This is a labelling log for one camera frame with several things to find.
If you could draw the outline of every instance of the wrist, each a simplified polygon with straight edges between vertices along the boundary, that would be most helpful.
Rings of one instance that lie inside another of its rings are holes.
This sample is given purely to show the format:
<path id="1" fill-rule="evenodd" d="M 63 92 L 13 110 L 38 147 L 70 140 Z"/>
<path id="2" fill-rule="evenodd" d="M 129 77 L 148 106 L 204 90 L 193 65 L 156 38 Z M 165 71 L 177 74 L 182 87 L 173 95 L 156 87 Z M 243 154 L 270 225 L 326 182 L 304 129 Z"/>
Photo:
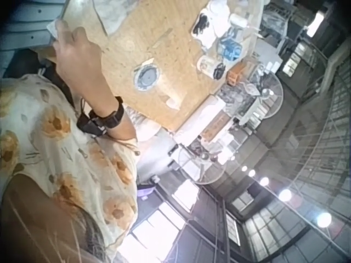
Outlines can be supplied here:
<path id="1" fill-rule="evenodd" d="M 95 114 L 101 118 L 105 118 L 114 111 L 117 111 L 120 105 L 112 93 L 99 94 L 92 102 L 87 102 Z"/>

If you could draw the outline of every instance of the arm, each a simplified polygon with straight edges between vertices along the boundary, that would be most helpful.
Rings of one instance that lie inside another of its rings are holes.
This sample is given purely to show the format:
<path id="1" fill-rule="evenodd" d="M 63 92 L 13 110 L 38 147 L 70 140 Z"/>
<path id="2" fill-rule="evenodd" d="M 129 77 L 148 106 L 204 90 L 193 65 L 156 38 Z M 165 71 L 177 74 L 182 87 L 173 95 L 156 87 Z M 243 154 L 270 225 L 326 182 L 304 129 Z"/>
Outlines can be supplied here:
<path id="1" fill-rule="evenodd" d="M 91 106 L 99 117 L 107 117 L 118 109 L 101 66 L 101 49 L 90 42 L 83 27 L 73 32 L 64 21 L 56 23 L 58 41 L 54 43 L 57 55 L 57 73 L 66 84 Z M 136 138 L 135 128 L 128 115 L 123 115 L 120 125 L 109 129 L 116 140 Z"/>

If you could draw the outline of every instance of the blue object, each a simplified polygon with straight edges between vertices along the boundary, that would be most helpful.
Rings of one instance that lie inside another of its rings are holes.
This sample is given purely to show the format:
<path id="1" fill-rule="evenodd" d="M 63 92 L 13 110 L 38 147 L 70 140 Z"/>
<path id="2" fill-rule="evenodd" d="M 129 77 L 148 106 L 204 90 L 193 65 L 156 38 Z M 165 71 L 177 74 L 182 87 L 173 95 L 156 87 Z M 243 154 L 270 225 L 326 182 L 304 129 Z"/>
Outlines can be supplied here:
<path id="1" fill-rule="evenodd" d="M 231 37 L 224 37 L 218 43 L 218 53 L 229 61 L 238 59 L 241 55 L 242 45 Z"/>

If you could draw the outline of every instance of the ceiling light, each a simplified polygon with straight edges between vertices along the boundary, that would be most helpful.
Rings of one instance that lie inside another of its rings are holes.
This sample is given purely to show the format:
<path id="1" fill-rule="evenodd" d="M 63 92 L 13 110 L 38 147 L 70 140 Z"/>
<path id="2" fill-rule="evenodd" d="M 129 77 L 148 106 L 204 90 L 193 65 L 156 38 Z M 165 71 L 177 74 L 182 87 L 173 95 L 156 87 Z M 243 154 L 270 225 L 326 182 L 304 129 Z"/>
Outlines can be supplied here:
<path id="1" fill-rule="evenodd" d="M 283 201 L 283 202 L 287 202 L 290 201 L 291 199 L 291 191 L 289 189 L 284 189 L 283 191 L 280 192 L 279 194 L 279 200 Z"/>
<path id="2" fill-rule="evenodd" d="M 259 184 L 262 185 L 262 186 L 267 186 L 269 184 L 269 179 L 267 177 L 264 177 L 264 178 L 261 179 Z"/>
<path id="3" fill-rule="evenodd" d="M 251 171 L 248 172 L 248 175 L 250 177 L 254 177 L 255 174 L 256 174 L 255 170 L 251 170 Z"/>
<path id="4" fill-rule="evenodd" d="M 321 228 L 326 228 L 331 223 L 331 214 L 324 212 L 317 217 L 317 225 Z"/>

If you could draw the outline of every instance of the plywood panel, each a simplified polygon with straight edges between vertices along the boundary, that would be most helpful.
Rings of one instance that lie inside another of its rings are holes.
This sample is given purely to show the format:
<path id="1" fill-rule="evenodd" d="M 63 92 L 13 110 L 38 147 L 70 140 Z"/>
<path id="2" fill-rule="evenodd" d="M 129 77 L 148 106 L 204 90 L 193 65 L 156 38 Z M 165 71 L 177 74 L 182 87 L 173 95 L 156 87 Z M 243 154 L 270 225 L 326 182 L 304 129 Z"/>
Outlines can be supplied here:
<path id="1" fill-rule="evenodd" d="M 177 130 L 217 84 L 196 70 L 200 45 L 191 27 L 207 0 L 143 0 L 110 38 L 105 36 L 91 0 L 71 0 L 64 19 L 73 29 L 83 26 L 88 38 L 103 50 L 103 72 L 115 95 L 169 130 Z M 43 55 L 54 59 L 54 52 Z M 149 92 L 134 88 L 134 70 L 154 59 L 160 71 L 157 86 Z M 179 111 L 168 98 L 182 102 Z"/>

